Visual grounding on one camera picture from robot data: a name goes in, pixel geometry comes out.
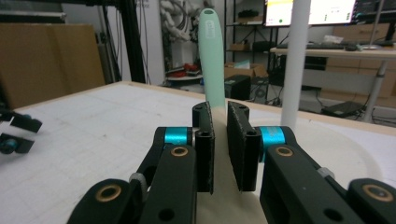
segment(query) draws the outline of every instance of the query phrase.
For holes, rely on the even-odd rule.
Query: white cylinder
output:
[[[285,86],[281,125],[295,129],[300,102],[308,38],[308,22],[311,0],[295,0],[291,14],[290,42],[286,60]]]

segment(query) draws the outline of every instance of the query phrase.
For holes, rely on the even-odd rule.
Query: mint green object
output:
[[[212,108],[225,108],[223,41],[218,14],[211,8],[201,11],[198,42],[206,100]]]

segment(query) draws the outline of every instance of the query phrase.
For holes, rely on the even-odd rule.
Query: storage box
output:
[[[260,63],[251,63],[250,69],[245,68],[234,68],[234,63],[224,64],[224,78],[231,77],[233,75],[245,75],[250,77],[268,77],[265,67]]]
[[[236,21],[243,24],[249,21],[262,21],[262,16],[237,18]]]
[[[250,44],[231,44],[230,50],[250,50]]]
[[[91,25],[0,24],[0,94],[11,108],[103,85]]]

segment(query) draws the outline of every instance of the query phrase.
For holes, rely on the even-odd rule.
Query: monitor screen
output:
[[[355,0],[311,0],[310,25],[351,23]],[[289,26],[293,0],[265,0],[264,26]]]

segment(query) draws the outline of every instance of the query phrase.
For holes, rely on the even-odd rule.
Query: desk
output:
[[[35,140],[29,154],[0,154],[0,223],[65,223],[92,185],[110,177],[129,178],[158,126],[191,126],[191,108],[204,99],[198,93],[122,82],[18,110],[43,126],[33,134],[0,125],[2,133]],[[279,108],[244,104],[252,123],[279,123]],[[328,135],[317,137],[317,130],[328,130]],[[396,129],[300,112],[296,135],[304,149],[318,149],[311,156],[333,170],[343,186],[367,173],[396,187]],[[341,138],[371,156],[357,161],[320,156],[326,147],[342,152],[334,145]],[[367,160],[369,169],[351,172]]]
[[[275,54],[287,54],[287,49],[273,48],[270,50]],[[368,59],[368,60],[379,60],[382,61],[381,66],[378,68],[378,72],[375,77],[362,76],[362,75],[350,75],[350,74],[335,74],[332,73],[329,76],[325,76],[326,72],[315,71],[305,69],[306,74],[309,77],[304,77],[303,83],[305,85],[315,87],[329,87],[334,90],[340,91],[355,91],[360,93],[369,93],[370,98],[367,103],[366,112],[363,117],[363,121],[371,121],[373,109],[375,106],[376,99],[378,98],[379,91],[381,89],[382,81],[385,77],[385,71],[387,70],[388,61],[396,61],[396,50],[364,50],[364,51],[345,51],[342,49],[307,49],[305,56],[313,57],[334,57],[334,58],[345,58],[345,59]],[[326,85],[329,83],[329,79],[336,79],[338,82]]]

